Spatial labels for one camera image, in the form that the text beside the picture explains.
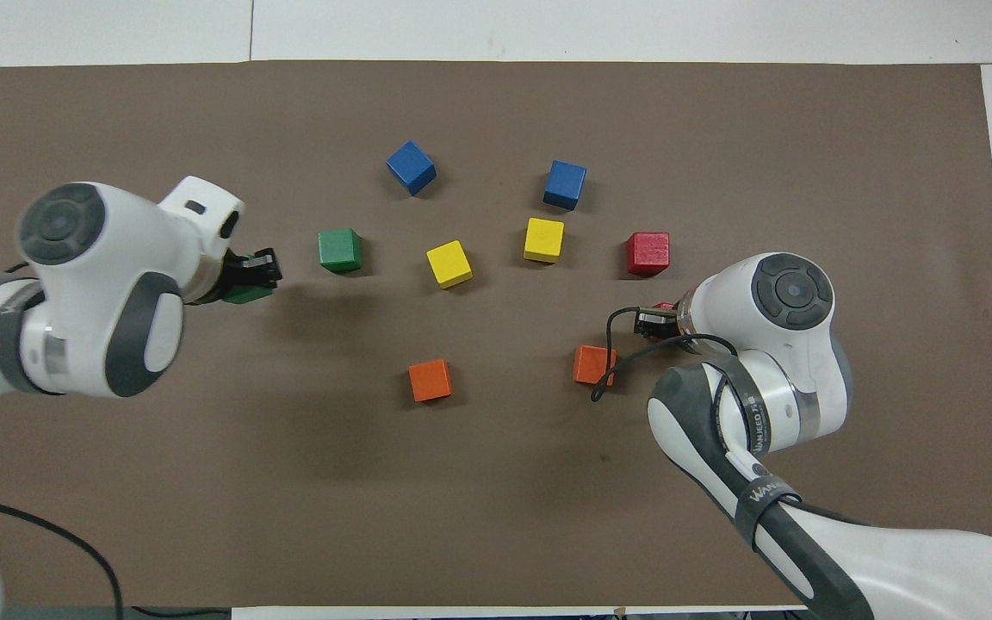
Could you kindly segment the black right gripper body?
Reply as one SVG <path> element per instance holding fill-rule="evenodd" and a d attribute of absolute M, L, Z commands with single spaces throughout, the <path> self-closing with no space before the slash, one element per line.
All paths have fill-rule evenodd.
<path fill-rule="evenodd" d="M 646 340 L 668 340 L 681 334 L 679 316 L 674 307 L 638 307 L 634 333 Z"/>

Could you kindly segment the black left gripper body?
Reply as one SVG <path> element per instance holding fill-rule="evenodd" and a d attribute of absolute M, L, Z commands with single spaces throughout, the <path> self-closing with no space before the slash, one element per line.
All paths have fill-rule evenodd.
<path fill-rule="evenodd" d="M 224 258 L 220 274 L 212 288 L 203 296 L 204 302 L 245 302 L 245 298 L 256 289 L 248 283 L 248 262 L 250 255 L 236 255 L 229 251 Z"/>

